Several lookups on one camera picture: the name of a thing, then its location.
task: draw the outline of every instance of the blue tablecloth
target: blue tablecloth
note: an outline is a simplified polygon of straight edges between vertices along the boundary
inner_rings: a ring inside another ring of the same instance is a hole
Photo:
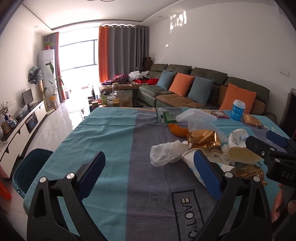
[[[169,108],[179,114],[186,108]],[[218,119],[215,125],[226,135],[244,128],[249,135],[268,142],[268,130],[286,134],[271,120],[256,116],[265,128],[259,129],[232,119]],[[63,178],[90,162],[98,151],[106,155],[106,166],[90,196],[83,200],[95,224],[109,240],[191,240],[189,232],[198,231],[217,201],[200,184],[184,162],[154,167],[150,164],[152,145],[184,140],[170,133],[167,125],[157,122],[153,109],[97,108],[57,148],[29,188],[24,209],[28,213],[38,180]],[[267,167],[262,162],[262,169]],[[270,206],[279,190],[277,183],[265,179]],[[189,200],[185,209],[182,200]],[[66,212],[61,209],[70,231],[77,233]],[[184,211],[191,211],[195,225],[188,225]]]

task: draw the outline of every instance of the white tv cabinet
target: white tv cabinet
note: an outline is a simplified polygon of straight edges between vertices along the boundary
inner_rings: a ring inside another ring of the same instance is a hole
[[[38,123],[29,133],[25,121],[35,112]],[[18,120],[17,126],[2,139],[7,144],[0,151],[0,177],[10,178],[12,168],[18,156],[27,151],[38,128],[46,118],[44,101],[32,104],[31,108]]]

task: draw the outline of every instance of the white air conditioner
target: white air conditioner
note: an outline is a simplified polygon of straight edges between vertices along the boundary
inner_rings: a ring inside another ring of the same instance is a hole
[[[50,69],[49,62],[52,63],[54,67],[54,74],[52,75],[52,71]],[[54,49],[49,49],[49,50],[43,50],[38,54],[38,67],[42,69],[42,75],[43,75],[43,87],[50,89],[52,92],[52,85],[50,82],[54,83],[55,85],[55,90],[57,94],[57,105],[60,105],[60,100],[59,100],[59,92],[57,88],[57,81],[55,80],[56,74],[55,74],[55,60],[54,60]],[[45,91],[45,97],[47,100],[48,107],[52,107],[53,104],[50,101],[50,93],[49,90]]]

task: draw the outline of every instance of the cabinet drawer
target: cabinet drawer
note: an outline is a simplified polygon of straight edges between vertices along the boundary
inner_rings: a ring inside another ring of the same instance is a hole
[[[13,141],[15,142],[15,145],[17,146],[19,153],[23,152],[28,142],[28,137],[29,137],[29,131],[26,124],[24,124],[21,127],[21,129],[16,133],[15,137],[13,138]]]
[[[46,116],[46,109],[44,103],[39,108],[37,108],[35,114],[38,122],[42,121],[43,117]]]
[[[17,149],[17,146],[15,145],[14,141],[11,141],[8,146],[8,152],[4,153],[1,162],[0,167],[2,168],[1,176],[4,178],[9,178],[13,165],[15,163],[15,160],[19,154],[19,151]]]

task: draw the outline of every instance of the metal screw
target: metal screw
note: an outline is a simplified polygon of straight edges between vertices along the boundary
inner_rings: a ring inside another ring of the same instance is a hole
[[[44,183],[46,181],[46,177],[42,177],[39,179],[39,182]]]
[[[254,176],[254,178],[253,178],[253,179],[254,179],[254,181],[255,181],[255,182],[259,182],[259,181],[260,181],[260,178],[259,178],[259,177],[257,177],[257,176]]]
[[[231,172],[226,172],[225,173],[225,177],[232,178],[233,177],[233,174]]]
[[[68,173],[67,174],[67,178],[68,179],[72,179],[73,177],[75,177],[75,174],[74,173],[71,172],[71,173]]]

